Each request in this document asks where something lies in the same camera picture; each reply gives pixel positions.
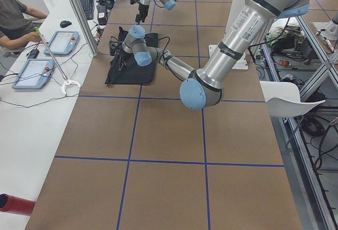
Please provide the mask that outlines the black graphic t-shirt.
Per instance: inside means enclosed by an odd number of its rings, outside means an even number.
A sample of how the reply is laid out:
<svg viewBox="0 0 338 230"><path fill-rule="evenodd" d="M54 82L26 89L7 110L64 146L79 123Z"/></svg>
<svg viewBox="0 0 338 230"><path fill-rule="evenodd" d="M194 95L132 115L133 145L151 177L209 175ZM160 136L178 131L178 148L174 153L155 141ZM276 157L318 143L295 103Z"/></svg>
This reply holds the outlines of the black graphic t-shirt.
<svg viewBox="0 0 338 230"><path fill-rule="evenodd" d="M133 25L129 31L119 28L118 45L129 53L129 59L113 58L110 62L105 84L107 85L142 85L153 81L155 58L151 56L150 47L158 47L158 34L145 32L140 25Z"/></svg>

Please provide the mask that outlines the black box device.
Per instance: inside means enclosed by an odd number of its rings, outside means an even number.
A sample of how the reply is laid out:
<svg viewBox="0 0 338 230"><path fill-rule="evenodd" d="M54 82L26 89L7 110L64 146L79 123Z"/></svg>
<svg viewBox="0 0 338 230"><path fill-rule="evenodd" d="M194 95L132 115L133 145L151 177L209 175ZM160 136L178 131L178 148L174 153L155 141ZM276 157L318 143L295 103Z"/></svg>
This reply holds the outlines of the black box device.
<svg viewBox="0 0 338 230"><path fill-rule="evenodd" d="M106 25L108 22L107 7L104 5L97 5L97 20L99 25Z"/></svg>

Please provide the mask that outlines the black keyboard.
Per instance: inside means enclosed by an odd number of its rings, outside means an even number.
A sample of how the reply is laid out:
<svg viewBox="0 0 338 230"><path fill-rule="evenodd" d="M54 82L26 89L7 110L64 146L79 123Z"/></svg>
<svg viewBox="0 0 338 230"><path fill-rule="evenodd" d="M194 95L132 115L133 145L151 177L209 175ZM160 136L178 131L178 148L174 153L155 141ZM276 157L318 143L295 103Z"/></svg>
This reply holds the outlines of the black keyboard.
<svg viewBox="0 0 338 230"><path fill-rule="evenodd" d="M94 15L94 0L79 0L85 17L87 20L92 20Z"/></svg>

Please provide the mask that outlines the far blue teach pendant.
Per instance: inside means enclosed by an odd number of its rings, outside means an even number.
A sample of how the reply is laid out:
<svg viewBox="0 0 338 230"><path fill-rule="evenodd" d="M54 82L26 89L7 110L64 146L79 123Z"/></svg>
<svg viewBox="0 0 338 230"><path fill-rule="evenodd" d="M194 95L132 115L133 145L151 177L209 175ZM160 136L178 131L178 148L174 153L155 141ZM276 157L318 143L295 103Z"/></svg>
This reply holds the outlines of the far blue teach pendant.
<svg viewBox="0 0 338 230"><path fill-rule="evenodd" d="M75 49L79 36L77 31L55 31L48 46L55 56L67 56Z"/></svg>

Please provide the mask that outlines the blue teach pendant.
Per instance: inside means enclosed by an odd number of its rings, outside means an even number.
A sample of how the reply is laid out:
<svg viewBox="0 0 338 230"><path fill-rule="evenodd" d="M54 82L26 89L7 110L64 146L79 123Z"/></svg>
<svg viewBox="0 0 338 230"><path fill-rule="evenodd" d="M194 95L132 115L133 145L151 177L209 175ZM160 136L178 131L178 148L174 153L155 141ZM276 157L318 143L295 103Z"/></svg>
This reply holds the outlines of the blue teach pendant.
<svg viewBox="0 0 338 230"><path fill-rule="evenodd" d="M41 89L49 81L53 68L52 59L27 59L12 88Z"/></svg>
<svg viewBox="0 0 338 230"><path fill-rule="evenodd" d="M77 31L55 31L48 46L55 56L67 56L75 49L79 36Z"/></svg>

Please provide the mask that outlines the black computer mouse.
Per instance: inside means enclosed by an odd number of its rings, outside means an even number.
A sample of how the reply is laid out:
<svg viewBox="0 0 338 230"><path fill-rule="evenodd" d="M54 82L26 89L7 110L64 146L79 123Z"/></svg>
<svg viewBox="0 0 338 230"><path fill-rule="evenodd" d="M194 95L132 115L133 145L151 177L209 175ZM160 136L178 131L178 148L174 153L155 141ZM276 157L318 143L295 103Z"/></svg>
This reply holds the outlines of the black computer mouse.
<svg viewBox="0 0 338 230"><path fill-rule="evenodd" d="M70 26L71 24L72 24L72 22L63 20L63 21L60 22L60 27L66 28L67 26Z"/></svg>

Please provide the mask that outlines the reacher grabber stick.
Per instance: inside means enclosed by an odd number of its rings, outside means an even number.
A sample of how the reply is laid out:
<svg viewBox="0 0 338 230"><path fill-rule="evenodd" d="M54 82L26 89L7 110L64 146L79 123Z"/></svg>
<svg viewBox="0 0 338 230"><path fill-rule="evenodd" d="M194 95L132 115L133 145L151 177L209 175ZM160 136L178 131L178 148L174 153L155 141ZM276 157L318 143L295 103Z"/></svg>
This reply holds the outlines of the reacher grabber stick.
<svg viewBox="0 0 338 230"><path fill-rule="evenodd" d="M70 85L76 85L78 86L79 88L81 87L80 83L75 81L75 80L71 80L71 79L68 79L67 75L64 73L64 71L62 70L62 68L60 67L58 61L56 60L55 56L53 55L52 51L50 50L43 34L39 31L39 28L38 27L34 27L34 30L36 31L36 33L39 35L39 37L41 38L43 44L45 45L47 51L49 52L49 55L51 56L51 58L53 59L54 61L54 64L56 65L56 67L58 68L58 70L61 72L61 75L64 79L64 82L63 82L63 85L61 86L61 91L63 94L67 95L67 92L66 92L66 87L67 86L70 86Z"/></svg>

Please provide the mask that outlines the near blue teach pendant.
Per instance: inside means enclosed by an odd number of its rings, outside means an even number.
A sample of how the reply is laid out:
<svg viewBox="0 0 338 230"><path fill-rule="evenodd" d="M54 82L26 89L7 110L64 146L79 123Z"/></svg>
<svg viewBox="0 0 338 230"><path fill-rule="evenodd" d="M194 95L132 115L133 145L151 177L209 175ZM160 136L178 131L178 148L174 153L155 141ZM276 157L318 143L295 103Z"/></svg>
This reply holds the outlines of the near blue teach pendant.
<svg viewBox="0 0 338 230"><path fill-rule="evenodd" d="M53 68L52 59L27 59L12 88L41 89L49 81Z"/></svg>

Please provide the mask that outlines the seated person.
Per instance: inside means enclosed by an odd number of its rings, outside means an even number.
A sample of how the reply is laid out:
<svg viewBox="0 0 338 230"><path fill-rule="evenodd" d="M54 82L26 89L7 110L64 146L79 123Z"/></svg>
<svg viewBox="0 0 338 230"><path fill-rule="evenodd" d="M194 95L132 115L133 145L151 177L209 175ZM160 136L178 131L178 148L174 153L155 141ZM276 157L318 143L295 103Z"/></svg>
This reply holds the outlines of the seated person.
<svg viewBox="0 0 338 230"><path fill-rule="evenodd" d="M23 15L45 19L47 15L29 7L18 0L1 0L1 46L15 50L29 42L39 42L40 36L35 31L35 24Z"/></svg>

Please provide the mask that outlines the pile of cloths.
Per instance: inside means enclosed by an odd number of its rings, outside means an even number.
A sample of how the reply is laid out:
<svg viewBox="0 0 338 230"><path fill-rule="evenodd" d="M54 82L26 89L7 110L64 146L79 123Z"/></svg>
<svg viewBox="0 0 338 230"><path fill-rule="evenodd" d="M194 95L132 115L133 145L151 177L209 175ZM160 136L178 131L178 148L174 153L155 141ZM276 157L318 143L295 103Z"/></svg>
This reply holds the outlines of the pile of cloths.
<svg viewBox="0 0 338 230"><path fill-rule="evenodd" d="M304 40L301 27L293 23L287 26L273 26L266 36L267 44L271 48L279 43L290 43L293 47Z"/></svg>

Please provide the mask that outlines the white plastic chair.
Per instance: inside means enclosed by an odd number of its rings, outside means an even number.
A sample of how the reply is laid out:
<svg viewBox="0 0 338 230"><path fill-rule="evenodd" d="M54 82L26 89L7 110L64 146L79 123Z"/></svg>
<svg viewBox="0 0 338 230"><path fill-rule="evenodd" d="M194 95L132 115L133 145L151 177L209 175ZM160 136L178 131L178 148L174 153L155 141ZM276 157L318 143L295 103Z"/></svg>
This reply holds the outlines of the white plastic chair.
<svg viewBox="0 0 338 230"><path fill-rule="evenodd" d="M296 117L325 102L301 102L298 87L291 82L260 81L265 102L272 117Z"/></svg>

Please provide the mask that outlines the red cylinder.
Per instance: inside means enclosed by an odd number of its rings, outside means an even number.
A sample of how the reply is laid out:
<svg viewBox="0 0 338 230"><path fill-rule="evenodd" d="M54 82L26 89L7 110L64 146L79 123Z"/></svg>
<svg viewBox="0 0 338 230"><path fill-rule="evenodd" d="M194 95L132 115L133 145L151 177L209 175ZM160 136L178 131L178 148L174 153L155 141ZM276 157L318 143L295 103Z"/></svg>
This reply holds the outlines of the red cylinder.
<svg viewBox="0 0 338 230"><path fill-rule="evenodd" d="M1 212L30 216L35 202L8 194L1 194Z"/></svg>

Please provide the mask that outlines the aluminium frame post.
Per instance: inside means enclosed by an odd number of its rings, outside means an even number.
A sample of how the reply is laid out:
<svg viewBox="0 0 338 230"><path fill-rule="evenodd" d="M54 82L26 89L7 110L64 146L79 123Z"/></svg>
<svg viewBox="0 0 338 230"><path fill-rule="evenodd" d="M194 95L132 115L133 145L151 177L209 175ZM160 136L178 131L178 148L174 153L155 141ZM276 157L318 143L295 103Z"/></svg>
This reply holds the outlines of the aluminium frame post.
<svg viewBox="0 0 338 230"><path fill-rule="evenodd" d="M70 5L75 13L75 16L79 22L79 25L82 29L83 35L86 39L86 42L91 50L91 53L94 57L98 55L98 47L96 44L96 41L94 40L94 37L91 33L90 27L88 25L85 13L82 9L82 6L80 4L79 0L69 0Z"/></svg>

